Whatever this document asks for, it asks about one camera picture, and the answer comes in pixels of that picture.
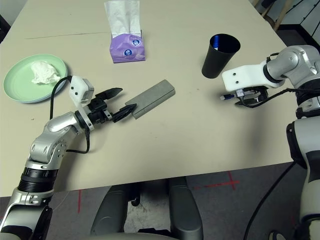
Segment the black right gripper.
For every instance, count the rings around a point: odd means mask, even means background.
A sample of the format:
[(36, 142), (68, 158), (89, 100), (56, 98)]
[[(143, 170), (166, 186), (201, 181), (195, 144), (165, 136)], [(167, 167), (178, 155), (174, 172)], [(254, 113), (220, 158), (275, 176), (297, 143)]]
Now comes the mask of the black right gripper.
[(268, 99), (268, 88), (265, 86), (247, 87), (244, 89), (244, 98), (235, 103), (236, 106), (254, 107)]

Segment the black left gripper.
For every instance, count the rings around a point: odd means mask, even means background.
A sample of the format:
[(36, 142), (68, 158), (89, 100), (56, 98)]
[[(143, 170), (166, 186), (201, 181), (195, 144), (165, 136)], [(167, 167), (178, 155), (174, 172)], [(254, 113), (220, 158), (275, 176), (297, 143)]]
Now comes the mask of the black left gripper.
[(88, 118), (92, 122), (93, 125), (95, 124), (103, 124), (107, 121), (112, 121), (114, 123), (126, 118), (129, 114), (131, 114), (135, 108), (137, 107), (137, 104), (129, 104), (124, 107), (122, 107), (118, 112), (114, 113), (113, 115), (108, 112), (107, 110), (107, 104), (104, 100), (109, 100), (111, 98), (114, 98), (117, 96), (123, 89), (120, 87), (114, 87), (107, 89), (105, 91), (102, 91), (95, 95), (95, 98), (93, 98), (90, 103), (87, 105), (89, 109)]

